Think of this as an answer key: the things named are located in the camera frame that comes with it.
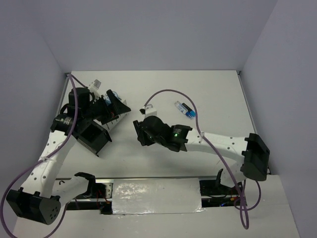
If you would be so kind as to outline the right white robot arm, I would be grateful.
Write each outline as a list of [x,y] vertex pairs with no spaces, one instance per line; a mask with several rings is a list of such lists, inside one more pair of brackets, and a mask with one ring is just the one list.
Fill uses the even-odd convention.
[[270,150],[258,134],[230,137],[199,132],[186,125],[169,126],[156,116],[135,120],[133,125],[142,146],[159,144],[173,152],[204,152],[233,160],[231,166],[224,164],[215,182],[221,194],[246,179],[265,181],[267,178]]

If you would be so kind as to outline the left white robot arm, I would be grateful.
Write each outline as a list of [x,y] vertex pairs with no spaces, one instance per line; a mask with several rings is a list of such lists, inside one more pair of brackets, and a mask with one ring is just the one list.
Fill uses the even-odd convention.
[[53,119],[47,144],[28,178],[18,190],[9,190],[6,200],[18,217],[45,225],[52,224],[62,206],[83,195],[97,192],[92,174],[77,172],[59,188],[54,183],[69,151],[79,143],[94,155],[111,141],[109,130],[131,109],[111,90],[106,92],[109,104],[96,90],[84,87],[68,94],[59,115]]

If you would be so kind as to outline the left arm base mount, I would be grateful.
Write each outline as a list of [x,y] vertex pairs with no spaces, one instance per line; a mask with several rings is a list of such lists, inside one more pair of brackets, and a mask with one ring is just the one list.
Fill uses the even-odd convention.
[[98,182],[94,175],[78,172],[69,180],[61,180],[53,191],[67,210],[96,210],[111,215],[112,187],[112,182]]

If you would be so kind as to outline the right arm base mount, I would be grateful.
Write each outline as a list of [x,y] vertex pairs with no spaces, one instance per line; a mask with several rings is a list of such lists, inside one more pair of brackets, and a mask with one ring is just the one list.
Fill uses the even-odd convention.
[[226,187],[220,184],[220,176],[223,169],[220,169],[214,179],[201,179],[200,194],[203,208],[229,207],[240,205],[240,196],[235,187]]

